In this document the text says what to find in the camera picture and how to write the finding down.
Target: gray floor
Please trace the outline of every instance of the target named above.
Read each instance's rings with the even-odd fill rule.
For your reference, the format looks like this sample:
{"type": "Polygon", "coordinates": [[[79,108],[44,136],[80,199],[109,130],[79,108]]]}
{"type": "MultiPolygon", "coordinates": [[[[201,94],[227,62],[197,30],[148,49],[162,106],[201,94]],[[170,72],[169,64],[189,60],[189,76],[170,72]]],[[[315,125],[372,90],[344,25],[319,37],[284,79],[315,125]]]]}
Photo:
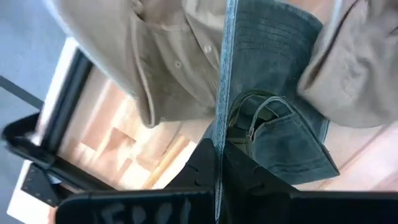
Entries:
{"type": "MultiPolygon", "coordinates": [[[[0,76],[44,100],[65,34],[38,0],[0,1],[0,76]]],[[[0,129],[38,109],[0,83],[0,129]]],[[[0,222],[19,223],[6,214],[22,159],[0,143],[0,222]]]]}

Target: beige shirt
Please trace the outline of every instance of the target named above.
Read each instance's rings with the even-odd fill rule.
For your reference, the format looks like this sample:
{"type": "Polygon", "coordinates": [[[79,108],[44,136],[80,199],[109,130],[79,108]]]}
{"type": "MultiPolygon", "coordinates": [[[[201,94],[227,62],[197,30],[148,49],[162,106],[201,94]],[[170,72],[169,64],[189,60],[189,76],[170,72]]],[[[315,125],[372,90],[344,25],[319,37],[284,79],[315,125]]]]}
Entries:
{"type": "Polygon", "coordinates": [[[298,93],[331,121],[370,128],[398,119],[398,1],[344,0],[315,43],[298,93]]]}
{"type": "Polygon", "coordinates": [[[146,126],[214,115],[225,0],[44,1],[146,126]]]}

